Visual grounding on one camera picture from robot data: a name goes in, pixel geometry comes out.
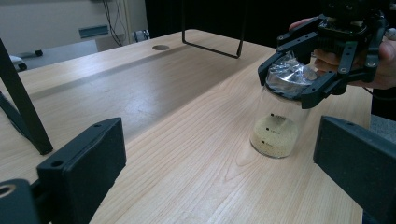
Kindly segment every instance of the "table hole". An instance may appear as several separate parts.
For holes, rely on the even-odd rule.
[[[167,49],[169,49],[169,47],[166,46],[166,45],[156,45],[156,46],[154,46],[152,48],[155,49],[155,50],[167,50]]]

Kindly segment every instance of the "screw hole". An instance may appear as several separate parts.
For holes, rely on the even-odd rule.
[[[57,166],[60,166],[60,165],[62,165],[62,164],[64,164],[62,161],[54,161],[54,162],[51,163],[50,165],[51,165],[52,167],[57,167]]]
[[[12,193],[16,188],[15,185],[4,185],[0,186],[0,198],[6,197],[8,194]]]

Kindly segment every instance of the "glass jar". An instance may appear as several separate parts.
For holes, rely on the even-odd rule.
[[[268,70],[250,143],[262,155],[284,158],[293,151],[310,109],[301,108],[301,93],[317,78],[292,53]]]

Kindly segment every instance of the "hand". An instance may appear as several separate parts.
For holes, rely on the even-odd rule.
[[[290,29],[308,20],[310,19],[294,22],[290,25]],[[340,63],[339,56],[331,52],[326,52],[323,49],[315,49],[314,54],[316,56],[315,67],[318,69],[318,75],[322,75],[325,71],[337,71],[338,64]],[[364,65],[365,55],[365,52],[357,55],[353,66],[362,67]],[[379,65],[376,69],[373,82],[366,83],[363,81],[356,81],[348,84],[379,90],[387,90],[396,87],[396,41],[388,40],[384,37],[383,42],[379,46],[378,56]]]

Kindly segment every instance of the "light wood surface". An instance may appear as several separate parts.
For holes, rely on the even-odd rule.
[[[187,35],[230,53],[238,43]],[[361,208],[313,152],[322,115],[367,128],[371,96],[355,87],[330,96],[311,110],[289,157],[264,157],[248,138],[261,94],[257,68],[274,52],[246,42],[233,59],[174,34],[20,76],[55,149],[97,121],[122,118],[127,165],[92,223],[361,223]],[[0,181],[33,182],[50,155],[40,156],[4,113],[0,123]]]

